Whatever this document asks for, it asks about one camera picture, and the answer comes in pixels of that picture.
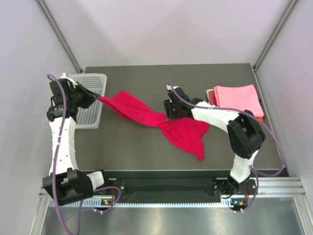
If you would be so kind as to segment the crimson red t shirt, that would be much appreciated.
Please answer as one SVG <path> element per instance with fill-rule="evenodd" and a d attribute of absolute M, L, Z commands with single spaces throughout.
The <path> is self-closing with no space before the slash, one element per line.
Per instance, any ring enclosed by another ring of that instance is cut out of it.
<path fill-rule="evenodd" d="M 126 91 L 121 91 L 112 98 L 99 97 L 99 101 L 111 108 L 126 120 L 159 128 L 165 138 L 175 147 L 204 160 L 203 136 L 209 130 L 209 124 L 192 118 L 167 120 L 164 113 L 153 111 L 145 103 Z"/>

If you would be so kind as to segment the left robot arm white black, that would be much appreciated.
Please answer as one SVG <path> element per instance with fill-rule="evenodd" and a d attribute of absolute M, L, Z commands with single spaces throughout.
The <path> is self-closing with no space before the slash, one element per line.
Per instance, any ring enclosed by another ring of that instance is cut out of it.
<path fill-rule="evenodd" d="M 84 173 L 78 169 L 75 157 L 75 129 L 80 108 L 87 109 L 100 95 L 65 74 L 56 79 L 48 75 L 53 93 L 47 112 L 52 132 L 52 163 L 49 175 L 43 178 L 43 188 L 58 205 L 82 201 L 110 191 L 111 183 L 102 171 Z"/>

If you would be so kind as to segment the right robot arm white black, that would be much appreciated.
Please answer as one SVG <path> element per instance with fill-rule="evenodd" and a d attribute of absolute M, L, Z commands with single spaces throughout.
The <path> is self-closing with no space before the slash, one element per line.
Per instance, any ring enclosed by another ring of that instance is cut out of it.
<path fill-rule="evenodd" d="M 190 99 L 181 87 L 167 85 L 166 89 L 169 99 L 163 104 L 168 120 L 188 117 L 206 122 L 228 134 L 235 157 L 226 184 L 233 194 L 241 193 L 246 188 L 250 168 L 266 139 L 259 123 L 238 111 L 220 110 L 202 99 Z"/>

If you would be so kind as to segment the white perforated plastic basket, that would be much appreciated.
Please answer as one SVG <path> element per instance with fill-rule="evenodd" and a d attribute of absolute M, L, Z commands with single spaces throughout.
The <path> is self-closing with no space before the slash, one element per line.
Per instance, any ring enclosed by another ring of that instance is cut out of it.
<path fill-rule="evenodd" d="M 107 76 L 102 73 L 83 73 L 69 76 L 75 82 L 100 96 L 105 95 Z M 102 102 L 95 101 L 87 109 L 78 109 L 76 129 L 97 129 L 100 124 Z"/>

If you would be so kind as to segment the red folded t shirt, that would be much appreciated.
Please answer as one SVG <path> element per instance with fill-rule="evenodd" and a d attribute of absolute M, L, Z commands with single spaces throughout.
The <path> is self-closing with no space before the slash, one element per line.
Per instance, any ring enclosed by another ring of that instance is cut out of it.
<path fill-rule="evenodd" d="M 210 101 L 210 104 L 213 104 L 213 105 L 218 106 L 218 104 L 217 104 L 217 100 L 216 100 L 216 98 L 215 98 L 215 97 L 214 97 L 214 98 Z M 260 120 L 261 122 L 263 122 L 263 121 L 264 121 L 263 117 L 257 117 L 257 119 L 258 119 L 258 120 Z"/>

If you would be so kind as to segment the light pink folded t shirt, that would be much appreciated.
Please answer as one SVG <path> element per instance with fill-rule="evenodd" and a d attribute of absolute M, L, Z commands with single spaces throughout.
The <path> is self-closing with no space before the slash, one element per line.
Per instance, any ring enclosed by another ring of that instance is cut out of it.
<path fill-rule="evenodd" d="M 249 110 L 257 118 L 264 116 L 258 94 L 252 84 L 243 87 L 216 86 L 214 93 L 218 107 Z"/>

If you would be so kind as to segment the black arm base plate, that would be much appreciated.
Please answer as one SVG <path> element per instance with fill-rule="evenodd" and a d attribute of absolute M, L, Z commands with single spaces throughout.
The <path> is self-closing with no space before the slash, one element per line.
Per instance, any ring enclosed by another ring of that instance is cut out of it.
<path fill-rule="evenodd" d="M 124 195 L 134 192 L 204 192 L 210 196 L 251 195 L 256 183 L 247 178 L 237 183 L 226 170 L 105 171 L 106 185 L 120 187 Z"/>

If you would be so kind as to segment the right aluminium frame post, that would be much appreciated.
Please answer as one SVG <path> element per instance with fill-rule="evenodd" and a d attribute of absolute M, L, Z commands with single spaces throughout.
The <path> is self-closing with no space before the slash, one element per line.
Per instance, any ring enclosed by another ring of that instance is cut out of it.
<path fill-rule="evenodd" d="M 298 5 L 299 0 L 290 0 L 288 1 L 287 6 L 283 10 L 282 15 L 279 17 L 278 22 L 276 23 L 272 33 L 270 34 L 267 42 L 265 43 L 265 46 L 263 47 L 260 55 L 258 56 L 255 64 L 252 66 L 252 70 L 254 72 L 257 72 L 257 70 L 260 68 L 261 64 L 263 63 L 264 59 L 266 58 L 267 54 L 269 53 L 271 47 L 277 40 L 279 34 L 281 33 L 283 27 L 287 23 L 288 19 L 290 18 L 292 12 Z"/>

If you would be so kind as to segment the aluminium frame post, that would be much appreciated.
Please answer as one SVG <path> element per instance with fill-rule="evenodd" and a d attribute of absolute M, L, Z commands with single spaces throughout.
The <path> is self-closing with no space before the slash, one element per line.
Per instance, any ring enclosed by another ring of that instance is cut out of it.
<path fill-rule="evenodd" d="M 55 18 L 53 17 L 48 5 L 46 4 L 45 0 L 35 0 L 36 4 L 38 5 L 39 9 L 42 11 L 44 17 L 46 18 L 48 24 L 50 25 L 52 31 L 54 32 L 55 36 L 57 37 L 61 47 L 63 48 L 64 52 L 66 53 L 68 59 L 74 66 L 75 70 L 78 73 L 82 73 L 83 69 L 79 65 L 77 59 L 75 58 L 66 38 L 64 37 L 60 27 L 58 26 Z"/>
<path fill-rule="evenodd" d="M 252 70 L 254 72 L 257 72 L 257 70 L 260 68 L 261 64 L 263 63 L 264 59 L 266 58 L 267 54 L 269 53 L 271 47 L 277 40 L 279 34 L 281 33 L 283 27 L 287 23 L 288 19 L 290 18 L 292 12 L 298 5 L 299 0 L 290 0 L 288 1 L 287 6 L 283 10 L 282 15 L 279 17 L 278 22 L 276 23 L 272 33 L 270 34 L 267 42 L 265 43 L 265 46 L 263 47 L 260 55 L 258 56 L 255 64 L 252 66 Z"/>

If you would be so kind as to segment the left aluminium frame post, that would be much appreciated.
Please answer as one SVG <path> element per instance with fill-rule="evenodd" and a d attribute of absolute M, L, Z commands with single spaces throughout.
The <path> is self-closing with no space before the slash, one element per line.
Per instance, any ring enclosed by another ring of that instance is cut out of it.
<path fill-rule="evenodd" d="M 68 59 L 74 66 L 75 70 L 78 73 L 82 73 L 83 69 L 79 65 L 77 59 L 75 58 L 66 38 L 64 37 L 60 27 L 58 26 L 55 18 L 53 17 L 48 5 L 46 4 L 45 0 L 35 0 L 36 4 L 38 5 L 39 9 L 42 11 L 44 17 L 46 18 L 48 24 L 50 25 L 52 31 L 54 32 L 55 36 L 57 37 L 61 47 L 63 48 L 64 52 L 66 53 Z"/>

